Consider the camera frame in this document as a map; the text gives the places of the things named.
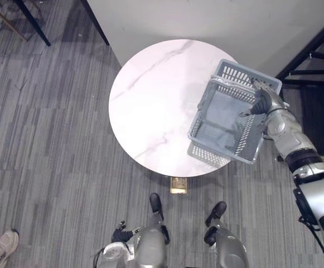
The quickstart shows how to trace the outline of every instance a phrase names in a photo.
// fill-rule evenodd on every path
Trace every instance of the white wall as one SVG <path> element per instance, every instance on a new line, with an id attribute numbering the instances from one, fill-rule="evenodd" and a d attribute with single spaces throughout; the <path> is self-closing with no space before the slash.
<path id="1" fill-rule="evenodd" d="M 213 44 L 277 75 L 324 27 L 324 0 L 88 0 L 123 65 L 154 43 Z"/>

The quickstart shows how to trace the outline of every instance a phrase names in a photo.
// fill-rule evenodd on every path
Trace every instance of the person's foot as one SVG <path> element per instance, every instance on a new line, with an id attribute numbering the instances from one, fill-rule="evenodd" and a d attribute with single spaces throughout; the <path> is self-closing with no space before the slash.
<path id="1" fill-rule="evenodd" d="M 212 219 L 220 219 L 222 215 L 224 215 L 226 208 L 228 206 L 226 205 L 226 203 L 224 201 L 220 201 L 218 202 L 218 204 L 216 204 L 214 206 L 214 208 L 212 209 L 210 215 L 208 216 L 208 218 L 205 221 L 205 225 L 207 227 L 210 226 L 211 224 L 211 220 Z"/>
<path id="2" fill-rule="evenodd" d="M 19 233 L 12 229 L 0 237 L 0 268 L 7 264 L 7 258 L 15 252 L 18 247 Z"/>

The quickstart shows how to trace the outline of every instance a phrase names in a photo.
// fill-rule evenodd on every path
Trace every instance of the white marble surface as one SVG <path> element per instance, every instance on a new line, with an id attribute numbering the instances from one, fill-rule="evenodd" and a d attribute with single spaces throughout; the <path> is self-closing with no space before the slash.
<path id="1" fill-rule="evenodd" d="M 117 75 L 109 98 L 111 126 L 126 153 L 168 176 L 216 170 L 187 154 L 187 133 L 221 59 L 235 61 L 217 47 L 194 40 L 160 42 L 133 56 Z"/>

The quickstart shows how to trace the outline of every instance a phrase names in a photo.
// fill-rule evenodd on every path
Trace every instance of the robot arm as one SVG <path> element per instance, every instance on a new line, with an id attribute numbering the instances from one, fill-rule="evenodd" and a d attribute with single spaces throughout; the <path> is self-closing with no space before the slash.
<path id="1" fill-rule="evenodd" d="M 293 193 L 302 214 L 299 221 L 314 235 L 314 231 L 321 231 L 324 242 L 324 162 L 281 98 L 266 84 L 256 80 L 252 82 L 258 90 L 259 100 L 252 109 L 240 116 L 263 113 L 267 115 L 265 134 L 274 141 L 293 174 L 296 184 Z"/>

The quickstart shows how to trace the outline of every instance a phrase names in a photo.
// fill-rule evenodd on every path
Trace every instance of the cable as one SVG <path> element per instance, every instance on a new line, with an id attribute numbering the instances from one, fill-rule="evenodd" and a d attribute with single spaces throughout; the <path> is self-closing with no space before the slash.
<path id="1" fill-rule="evenodd" d="M 309 222 L 307 222 L 303 216 L 300 216 L 300 218 L 298 219 L 299 222 L 303 223 L 305 226 L 308 227 L 308 229 L 312 232 L 314 238 L 317 240 L 320 248 L 322 249 L 323 253 L 324 253 L 324 246 L 322 244 L 322 242 L 320 241 L 318 235 L 316 234 L 316 231 L 320 231 L 320 229 L 315 229 L 313 225 L 311 225 Z"/>
<path id="2" fill-rule="evenodd" d="M 99 260 L 101 252 L 104 252 L 105 248 L 101 248 L 95 255 L 94 255 L 94 261 L 93 261 L 93 268 L 97 268 L 97 262 Z"/>

